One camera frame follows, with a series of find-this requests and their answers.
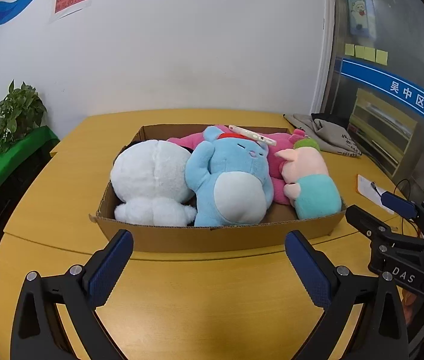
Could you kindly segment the pig plush teal shirt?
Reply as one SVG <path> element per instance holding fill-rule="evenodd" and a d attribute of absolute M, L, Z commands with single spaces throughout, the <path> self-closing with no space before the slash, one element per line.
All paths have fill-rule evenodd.
<path fill-rule="evenodd" d="M 275 156 L 283 160 L 280 169 L 285 182 L 283 193 L 298 219 L 317 219 L 341 211 L 342 198 L 317 148 L 295 146 L 279 150 Z"/>

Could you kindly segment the pink bear plush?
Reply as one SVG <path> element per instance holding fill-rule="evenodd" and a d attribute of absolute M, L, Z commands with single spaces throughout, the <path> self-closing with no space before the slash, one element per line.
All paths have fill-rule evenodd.
<path fill-rule="evenodd" d="M 266 134 L 265 136 L 277 142 L 276 146 L 270 147 L 267 157 L 270 177 L 274 187 L 274 202 L 281 205 L 291 205 L 289 199 L 283 192 L 285 181 L 283 180 L 280 172 L 283 167 L 283 160 L 278 158 L 275 153 L 279 150 L 293 149 L 297 141 L 303 140 L 307 136 L 305 132 L 299 128 L 296 128 L 292 134 L 271 133 Z M 204 138 L 203 133 L 193 133 L 185 137 L 170 137 L 167 141 L 194 150 L 202 141 L 204 141 Z"/>

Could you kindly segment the light blue plush toy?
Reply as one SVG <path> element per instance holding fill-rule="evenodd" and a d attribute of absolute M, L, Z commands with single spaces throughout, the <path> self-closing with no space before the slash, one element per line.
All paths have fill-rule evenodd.
<path fill-rule="evenodd" d="M 185 166 L 185 181 L 196 194 L 196 227 L 255 225 L 274 197 L 269 146 L 239 133 L 209 126 Z"/>

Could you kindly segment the white panda plush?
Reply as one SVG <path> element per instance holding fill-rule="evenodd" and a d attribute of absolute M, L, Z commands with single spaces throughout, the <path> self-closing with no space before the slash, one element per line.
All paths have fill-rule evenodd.
<path fill-rule="evenodd" d="M 121 201 L 117 221 L 154 227 L 185 227 L 196 208 L 188 205 L 194 192 L 185 181 L 191 153 L 172 142 L 140 141 L 123 150 L 110 172 L 112 188 Z"/>

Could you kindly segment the white paper sheet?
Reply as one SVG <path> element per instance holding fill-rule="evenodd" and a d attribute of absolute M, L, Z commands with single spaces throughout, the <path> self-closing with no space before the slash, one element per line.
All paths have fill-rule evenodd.
<path fill-rule="evenodd" d="M 370 181 L 363 177 L 362 175 L 357 175 L 357 192 L 366 197 L 375 205 L 381 207 L 384 211 L 389 214 L 393 214 L 394 211 L 383 205 L 381 201 L 382 193 L 385 192 L 385 189 L 378 187 L 374 181 Z"/>

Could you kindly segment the metal shelf behind glass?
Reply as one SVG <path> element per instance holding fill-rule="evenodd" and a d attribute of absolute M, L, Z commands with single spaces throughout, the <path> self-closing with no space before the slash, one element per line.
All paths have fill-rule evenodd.
<path fill-rule="evenodd" d="M 348 132 L 395 183 L 411 176 L 424 150 L 424 121 L 363 88 L 357 90 Z"/>

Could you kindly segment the grey cloth bag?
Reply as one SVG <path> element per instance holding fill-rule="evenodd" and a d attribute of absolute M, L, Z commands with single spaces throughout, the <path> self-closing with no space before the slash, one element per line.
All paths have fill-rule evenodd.
<path fill-rule="evenodd" d="M 344 127 L 324 119 L 313 119 L 311 115 L 285 114 L 284 118 L 291 125 L 300 128 L 306 135 L 314 139 L 321 151 L 348 157 L 359 157 L 362 155 L 362 152 Z"/>

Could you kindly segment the blue banner on glass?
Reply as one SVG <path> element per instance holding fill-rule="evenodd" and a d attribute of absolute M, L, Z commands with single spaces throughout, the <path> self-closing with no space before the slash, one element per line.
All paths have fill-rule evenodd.
<path fill-rule="evenodd" d="M 344 58 L 340 74 L 392 97 L 424 118 L 424 89 L 382 69 Z"/>

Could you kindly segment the yellow sticky notes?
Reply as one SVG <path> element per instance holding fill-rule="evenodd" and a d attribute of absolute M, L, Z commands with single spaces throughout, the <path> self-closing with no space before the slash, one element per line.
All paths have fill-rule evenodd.
<path fill-rule="evenodd" d="M 387 66 L 388 62 L 388 53 L 385 50 L 374 49 L 373 47 L 346 43 L 344 46 L 344 54 L 357 59 L 360 58 L 373 63 L 378 63 L 383 66 Z"/>

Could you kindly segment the cartoon poster on glass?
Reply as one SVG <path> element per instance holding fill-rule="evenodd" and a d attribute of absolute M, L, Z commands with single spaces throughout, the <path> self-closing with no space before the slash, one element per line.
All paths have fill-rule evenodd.
<path fill-rule="evenodd" d="M 348 0 L 348 24 L 352 36 L 376 38 L 373 0 Z"/>

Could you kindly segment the green potted plant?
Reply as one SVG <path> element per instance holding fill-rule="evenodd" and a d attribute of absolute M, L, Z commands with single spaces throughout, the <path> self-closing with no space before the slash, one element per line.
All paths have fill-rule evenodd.
<path fill-rule="evenodd" d="M 42 125 L 47 109 L 36 88 L 12 80 L 0 101 L 0 155 Z"/>

